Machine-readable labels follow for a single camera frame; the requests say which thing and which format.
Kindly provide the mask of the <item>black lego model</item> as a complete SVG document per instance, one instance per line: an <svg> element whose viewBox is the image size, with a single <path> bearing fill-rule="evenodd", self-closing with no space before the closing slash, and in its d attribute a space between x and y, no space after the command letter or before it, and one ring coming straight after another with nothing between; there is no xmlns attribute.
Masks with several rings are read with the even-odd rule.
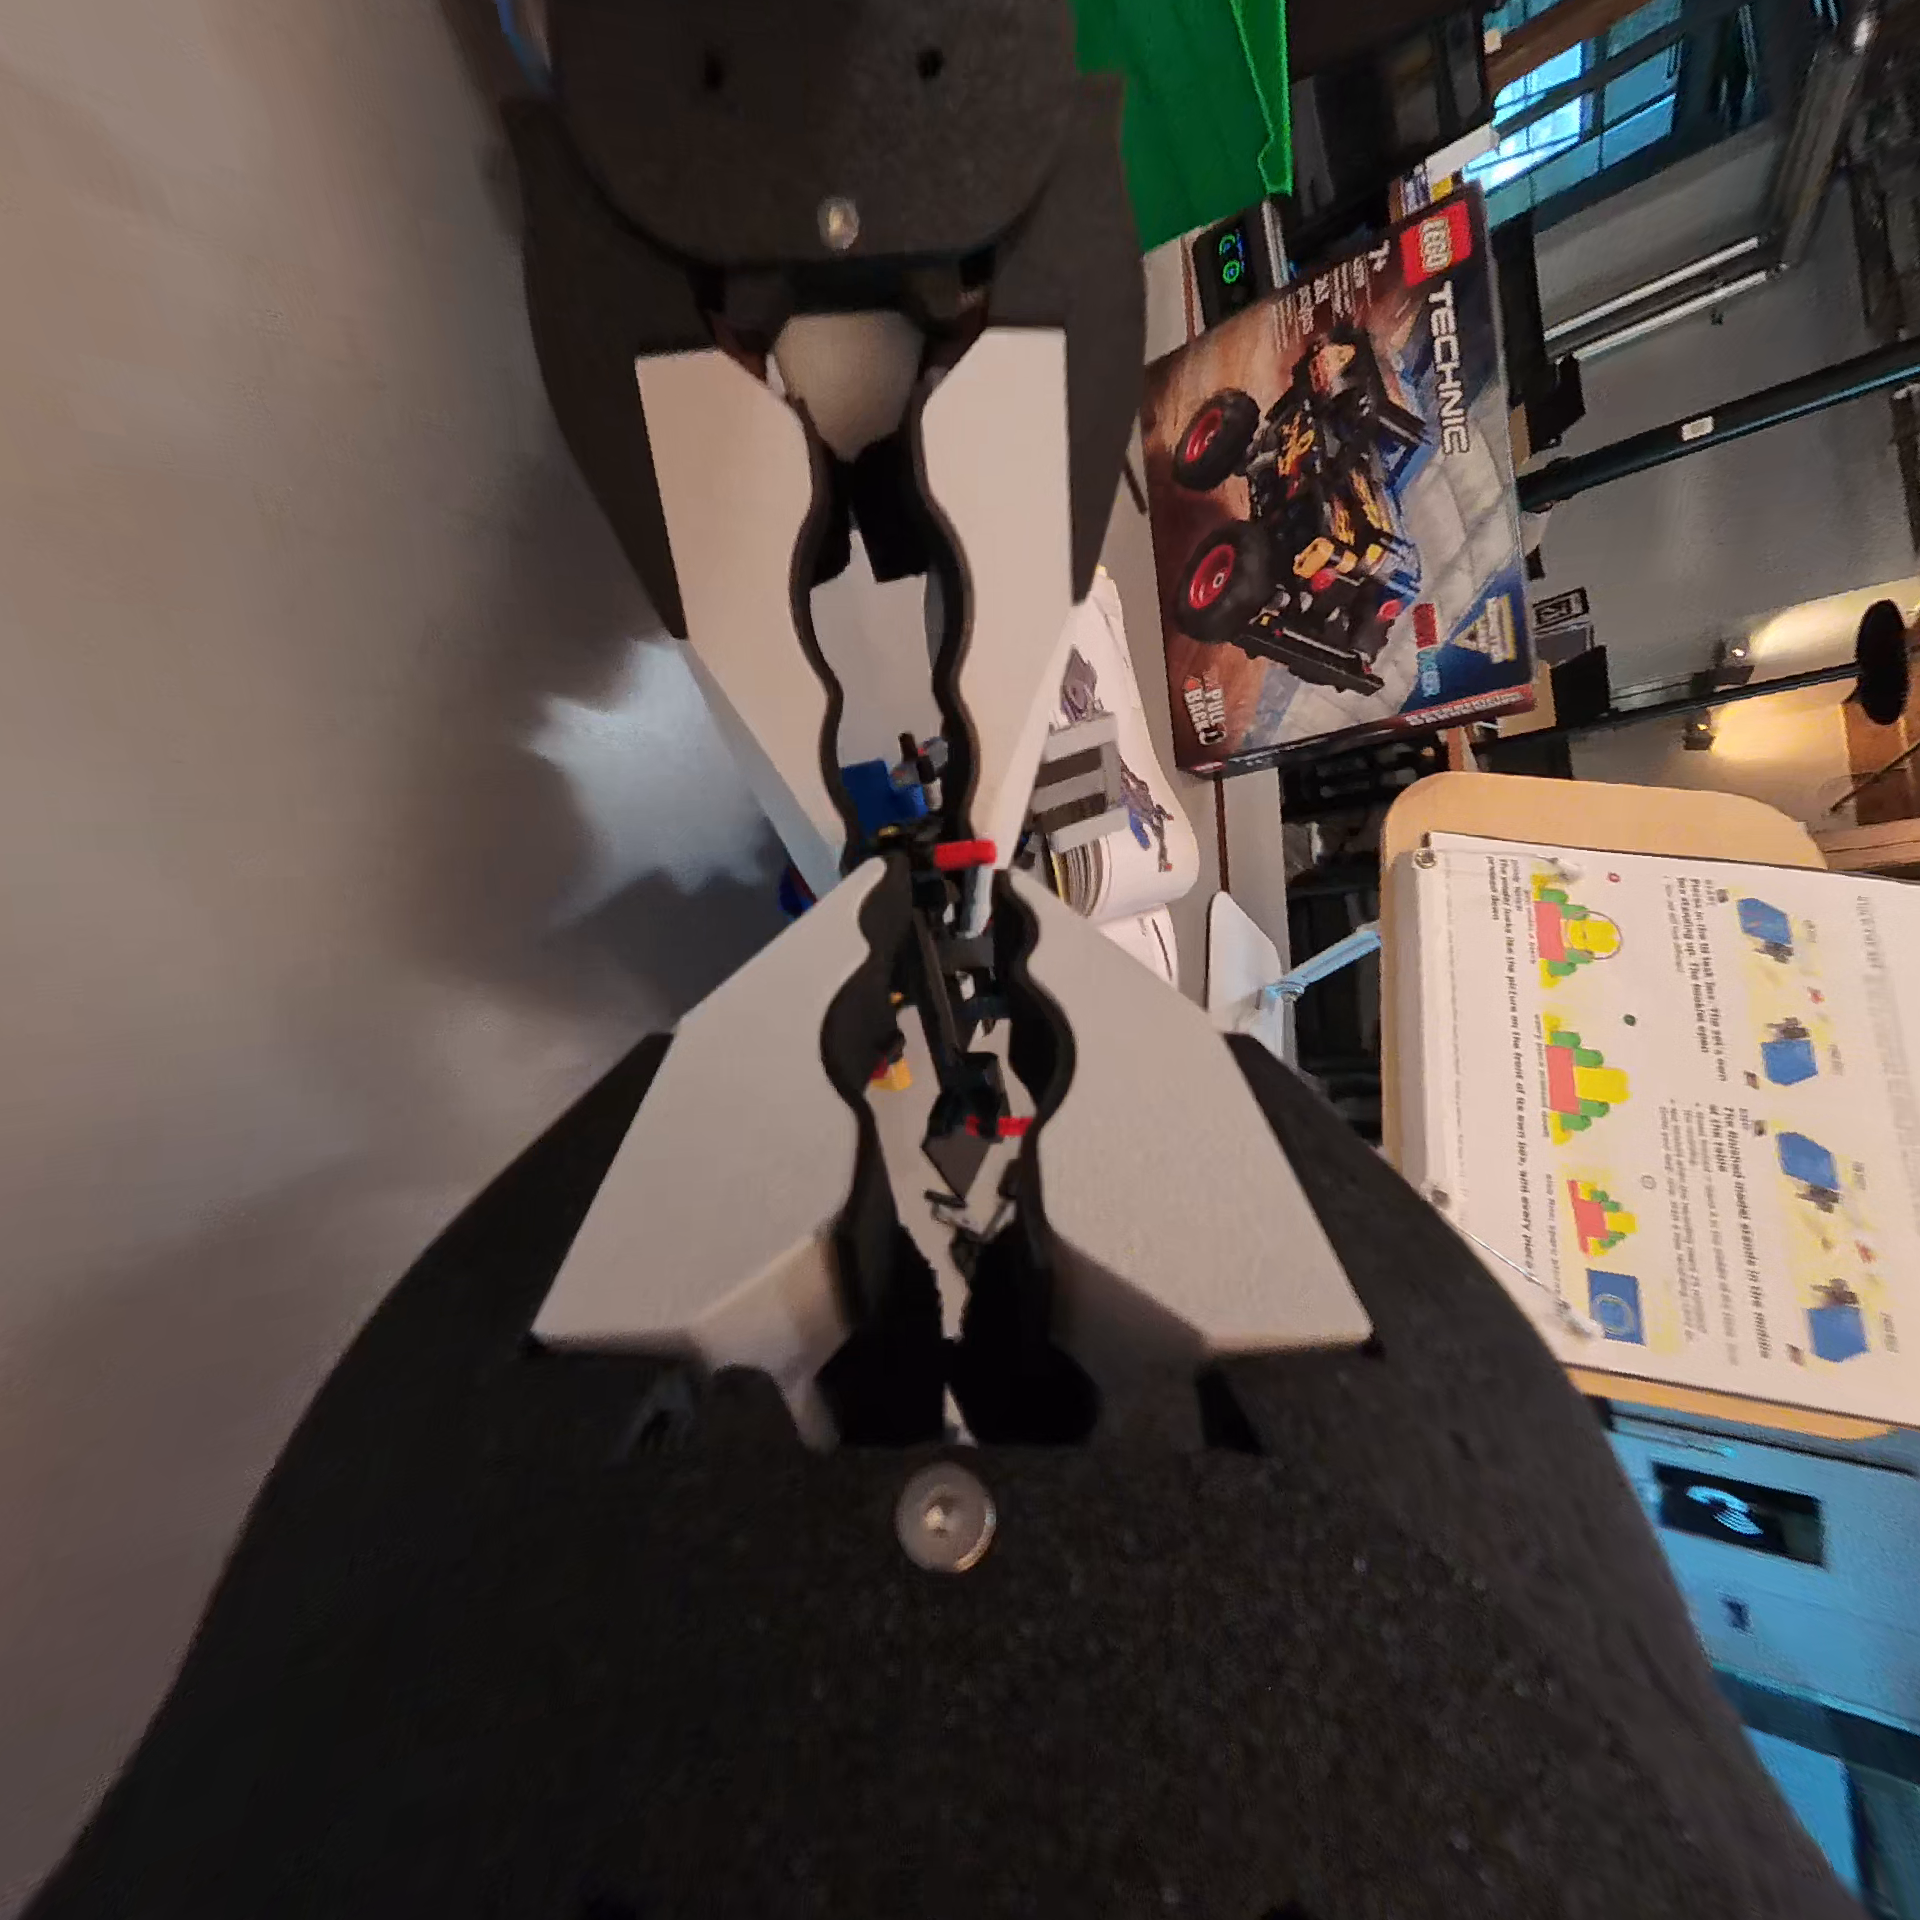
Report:
<svg viewBox="0 0 1920 1920"><path fill-rule="evenodd" d="M970 1189L990 1154L1015 1144L1031 1119L1015 1111L1001 1056L986 1047L1010 1021L991 930L990 892L997 874L991 843L949 829L949 738L902 732L888 763L923 754L939 782L927 787L926 821L867 839L854 812L854 852L895 855L907 870L907 924L886 964L894 1008L909 1008L927 1052L931 1080L921 1154L939 1182L926 1191L931 1224L946 1234L949 1258L961 1279L1008 1227L1015 1199L1008 1183L993 1191L982 1221L968 1208Z"/></svg>

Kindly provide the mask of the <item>blue lego part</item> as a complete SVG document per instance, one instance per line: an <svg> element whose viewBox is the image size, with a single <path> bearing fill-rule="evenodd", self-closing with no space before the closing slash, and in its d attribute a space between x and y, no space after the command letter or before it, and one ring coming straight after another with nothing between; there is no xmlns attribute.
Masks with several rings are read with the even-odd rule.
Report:
<svg viewBox="0 0 1920 1920"><path fill-rule="evenodd" d="M939 782L935 758L923 754L894 763L863 758L843 763L838 772L851 798L858 829L867 839L894 827L921 823L931 812L927 787ZM815 893L799 867L785 859L776 884L778 909L789 922L795 922L810 909L813 900Z"/></svg>

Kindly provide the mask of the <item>lego set box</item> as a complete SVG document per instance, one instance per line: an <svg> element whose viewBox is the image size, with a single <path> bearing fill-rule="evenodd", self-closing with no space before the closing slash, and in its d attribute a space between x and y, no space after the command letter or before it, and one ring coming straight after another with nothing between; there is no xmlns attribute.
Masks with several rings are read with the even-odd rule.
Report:
<svg viewBox="0 0 1920 1920"><path fill-rule="evenodd" d="M1247 774L1533 707L1502 348L1465 182L1145 366L1181 771Z"/></svg>

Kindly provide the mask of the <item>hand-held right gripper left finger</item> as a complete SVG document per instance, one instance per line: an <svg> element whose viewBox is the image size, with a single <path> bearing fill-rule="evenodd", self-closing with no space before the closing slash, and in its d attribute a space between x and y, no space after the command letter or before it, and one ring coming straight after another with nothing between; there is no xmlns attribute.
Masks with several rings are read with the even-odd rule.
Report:
<svg viewBox="0 0 1920 1920"><path fill-rule="evenodd" d="M819 1447L943 1436L939 1283L867 1092L912 944L909 867L870 858L678 1021L537 1342L753 1370Z"/></svg>

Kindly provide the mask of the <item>open instruction booklet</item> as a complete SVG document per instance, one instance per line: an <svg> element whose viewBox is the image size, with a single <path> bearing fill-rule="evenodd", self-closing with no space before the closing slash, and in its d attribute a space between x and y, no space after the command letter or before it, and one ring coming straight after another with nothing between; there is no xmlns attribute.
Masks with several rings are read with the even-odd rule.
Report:
<svg viewBox="0 0 1920 1920"><path fill-rule="evenodd" d="M1119 592L1104 567L1062 644L1021 859L1074 915L1176 988L1170 909L1197 882L1197 836L1157 754Z"/></svg>

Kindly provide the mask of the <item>light blue box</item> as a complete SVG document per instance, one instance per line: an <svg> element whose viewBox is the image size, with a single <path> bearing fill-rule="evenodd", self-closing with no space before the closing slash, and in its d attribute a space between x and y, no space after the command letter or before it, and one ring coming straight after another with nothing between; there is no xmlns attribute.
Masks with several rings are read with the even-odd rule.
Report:
<svg viewBox="0 0 1920 1920"><path fill-rule="evenodd" d="M1915 1434L1593 1407L1790 1810L1870 1915L1915 1915Z"/></svg>

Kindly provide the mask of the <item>green cloth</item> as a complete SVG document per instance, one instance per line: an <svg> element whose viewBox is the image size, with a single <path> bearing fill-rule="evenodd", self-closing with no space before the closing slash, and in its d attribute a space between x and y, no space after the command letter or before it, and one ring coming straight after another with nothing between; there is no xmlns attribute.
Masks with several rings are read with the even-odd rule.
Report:
<svg viewBox="0 0 1920 1920"><path fill-rule="evenodd" d="M1074 2L1082 74L1119 77L1119 163L1141 250L1291 192L1285 2Z"/></svg>

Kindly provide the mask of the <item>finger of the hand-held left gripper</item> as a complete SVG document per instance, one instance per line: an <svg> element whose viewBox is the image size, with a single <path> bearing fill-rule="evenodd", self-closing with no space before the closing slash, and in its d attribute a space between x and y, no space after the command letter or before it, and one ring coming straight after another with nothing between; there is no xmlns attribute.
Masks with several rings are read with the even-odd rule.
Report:
<svg viewBox="0 0 1920 1920"><path fill-rule="evenodd" d="M1074 603L1065 335L977 332L915 397L907 451L939 608L929 691L949 744L943 821L1006 869Z"/></svg>
<svg viewBox="0 0 1920 1920"><path fill-rule="evenodd" d="M718 348L633 364L689 670L815 895L856 843L837 736L846 691L810 620L829 478L803 408Z"/></svg>

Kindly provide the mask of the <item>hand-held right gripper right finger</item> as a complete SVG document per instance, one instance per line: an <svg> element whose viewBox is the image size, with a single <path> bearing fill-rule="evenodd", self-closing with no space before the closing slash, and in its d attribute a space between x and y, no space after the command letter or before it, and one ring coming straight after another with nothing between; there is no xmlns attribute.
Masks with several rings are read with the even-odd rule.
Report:
<svg viewBox="0 0 1920 1920"><path fill-rule="evenodd" d="M1200 1448L1230 1363L1362 1354L1347 1270L1210 1020L1031 878L993 964L1033 1115L966 1284L953 1402L977 1444Z"/></svg>

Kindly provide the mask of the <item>black digital timer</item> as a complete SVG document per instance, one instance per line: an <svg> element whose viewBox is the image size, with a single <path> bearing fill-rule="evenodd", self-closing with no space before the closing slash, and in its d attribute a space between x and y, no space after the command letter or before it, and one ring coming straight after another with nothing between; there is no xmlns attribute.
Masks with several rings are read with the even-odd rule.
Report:
<svg viewBox="0 0 1920 1920"><path fill-rule="evenodd" d="M1289 278L1277 203L1261 198L1192 232L1189 261L1201 328L1275 295Z"/></svg>

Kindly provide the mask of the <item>black pole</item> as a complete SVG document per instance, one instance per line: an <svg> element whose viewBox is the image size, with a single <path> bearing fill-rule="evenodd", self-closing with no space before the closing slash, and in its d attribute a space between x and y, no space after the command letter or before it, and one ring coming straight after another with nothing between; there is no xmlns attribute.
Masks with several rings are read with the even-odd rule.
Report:
<svg viewBox="0 0 1920 1920"><path fill-rule="evenodd" d="M1829 368L1723 403L1687 419L1666 421L1638 435L1563 454L1520 478L1520 510L1542 514L1563 500L1687 460L1704 447L1743 442L1845 403L1915 381L1917 341L1886 343Z"/></svg>

